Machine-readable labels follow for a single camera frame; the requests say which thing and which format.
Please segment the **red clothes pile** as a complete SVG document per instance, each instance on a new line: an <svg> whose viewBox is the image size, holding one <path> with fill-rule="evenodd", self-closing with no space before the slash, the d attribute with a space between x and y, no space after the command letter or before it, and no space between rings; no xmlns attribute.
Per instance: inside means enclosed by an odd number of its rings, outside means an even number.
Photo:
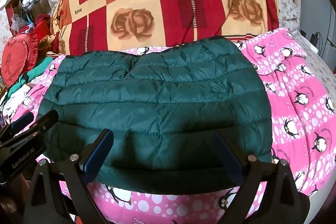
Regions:
<svg viewBox="0 0 336 224"><path fill-rule="evenodd" d="M39 14L35 18L34 31L38 39L39 56L47 52L59 53L58 34L54 34L51 23L51 17L47 14Z"/></svg>

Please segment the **green and white garment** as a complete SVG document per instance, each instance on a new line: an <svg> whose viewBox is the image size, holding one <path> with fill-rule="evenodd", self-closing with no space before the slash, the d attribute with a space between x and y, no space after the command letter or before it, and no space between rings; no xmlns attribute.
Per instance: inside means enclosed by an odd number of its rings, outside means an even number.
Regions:
<svg viewBox="0 0 336 224"><path fill-rule="evenodd" d="M54 58L44 58L36 67L21 75L18 81L5 92L1 99L1 113L6 124L15 116L19 106L25 101L28 92L38 83L45 80L43 73L51 65Z"/></svg>

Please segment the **rose patterned folded quilt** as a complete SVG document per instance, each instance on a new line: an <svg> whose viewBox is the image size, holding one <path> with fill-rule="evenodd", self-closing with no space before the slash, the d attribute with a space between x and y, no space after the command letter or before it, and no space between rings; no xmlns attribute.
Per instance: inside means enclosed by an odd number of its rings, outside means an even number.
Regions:
<svg viewBox="0 0 336 224"><path fill-rule="evenodd" d="M278 28L278 0L59 0L51 24L68 55L237 41Z"/></svg>

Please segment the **dark green puffer jacket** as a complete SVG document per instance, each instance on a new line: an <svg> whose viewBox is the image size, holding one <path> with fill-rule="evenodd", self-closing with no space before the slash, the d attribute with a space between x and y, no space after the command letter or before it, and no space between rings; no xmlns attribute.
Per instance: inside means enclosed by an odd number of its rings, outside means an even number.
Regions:
<svg viewBox="0 0 336 224"><path fill-rule="evenodd" d="M271 107L255 67L230 41L199 40L136 56L94 51L66 56L39 115L59 120L46 156L80 153L104 129L113 146L97 180L144 193L201 194L231 186L216 133L271 161Z"/></svg>

